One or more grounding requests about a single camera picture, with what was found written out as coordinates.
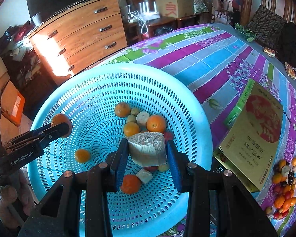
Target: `wooden dresser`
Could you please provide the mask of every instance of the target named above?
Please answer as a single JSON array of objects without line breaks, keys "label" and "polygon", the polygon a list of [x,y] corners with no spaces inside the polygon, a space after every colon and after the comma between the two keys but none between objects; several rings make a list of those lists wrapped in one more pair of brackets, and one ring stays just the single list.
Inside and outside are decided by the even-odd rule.
[{"label": "wooden dresser", "polygon": [[118,0],[91,0],[45,22],[29,35],[57,85],[127,46]]}]

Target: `blue plastic colander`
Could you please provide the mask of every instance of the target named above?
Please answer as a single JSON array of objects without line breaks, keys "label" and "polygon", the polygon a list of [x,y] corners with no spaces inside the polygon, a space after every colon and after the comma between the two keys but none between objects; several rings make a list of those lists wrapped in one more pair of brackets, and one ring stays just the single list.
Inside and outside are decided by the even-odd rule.
[{"label": "blue plastic colander", "polygon": [[[33,190],[39,200],[65,170],[89,170],[116,151],[124,137],[125,118],[114,114],[117,103],[125,101],[141,111],[166,118],[167,130],[174,133],[178,151],[207,170],[212,163],[212,135],[208,120],[192,92],[171,75],[153,67],[121,63],[87,70],[60,86],[44,103],[32,129],[51,122],[57,113],[68,115],[73,132],[53,141],[45,154],[28,165]],[[79,164],[74,152],[87,149],[92,159]],[[141,167],[129,158],[126,174]],[[185,215],[188,193],[178,193],[170,171],[154,172],[153,179],[138,193],[108,193],[114,237],[155,237],[173,227]],[[85,192],[82,193],[80,236],[84,236]]]}]

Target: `red chinese character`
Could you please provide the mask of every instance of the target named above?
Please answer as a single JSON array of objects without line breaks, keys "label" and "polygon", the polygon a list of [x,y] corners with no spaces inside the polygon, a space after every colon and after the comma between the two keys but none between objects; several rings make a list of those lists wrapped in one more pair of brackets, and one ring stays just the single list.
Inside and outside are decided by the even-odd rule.
[{"label": "red chinese character", "polygon": [[167,3],[166,4],[166,10],[167,11],[170,11],[169,13],[166,13],[166,16],[169,16],[169,15],[171,15],[172,13],[174,14],[174,15],[176,15],[176,5],[175,4],[173,4],[172,2],[169,2],[169,3]]}]

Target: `tablecloth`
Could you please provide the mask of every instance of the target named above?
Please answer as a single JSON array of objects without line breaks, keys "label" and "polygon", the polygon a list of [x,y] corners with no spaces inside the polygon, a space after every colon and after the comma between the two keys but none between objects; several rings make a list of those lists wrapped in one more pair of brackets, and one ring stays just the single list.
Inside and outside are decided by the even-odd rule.
[{"label": "tablecloth", "polygon": [[[252,48],[219,25],[203,24],[149,39],[128,47],[100,65],[133,62],[163,70],[184,83],[201,103],[210,123],[213,147],[228,132],[224,119],[236,105],[249,78],[258,81],[283,105],[283,125],[275,162],[296,156],[296,90],[267,55]],[[269,175],[255,196],[262,209],[272,206],[275,194]],[[283,236],[296,220],[296,205],[285,219],[271,220]],[[162,235],[182,236],[185,218]]]}]

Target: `person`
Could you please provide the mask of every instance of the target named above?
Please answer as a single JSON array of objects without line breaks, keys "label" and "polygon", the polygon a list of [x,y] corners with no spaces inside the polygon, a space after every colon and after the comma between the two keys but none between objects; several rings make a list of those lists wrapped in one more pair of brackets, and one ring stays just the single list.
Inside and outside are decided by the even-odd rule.
[{"label": "person", "polygon": [[20,226],[20,224],[9,211],[9,205],[19,198],[23,205],[23,212],[26,215],[30,215],[31,211],[35,207],[33,196],[28,188],[27,179],[25,178],[22,170],[19,170],[19,179],[21,185],[19,196],[16,189],[12,186],[6,185],[0,187],[0,220],[3,225],[10,230],[15,230]]},{"label": "person", "polygon": [[234,25],[236,23],[239,23],[240,21],[240,13],[243,6],[243,0],[232,0],[231,6],[234,9],[234,13],[233,18],[229,24],[234,28]]}]

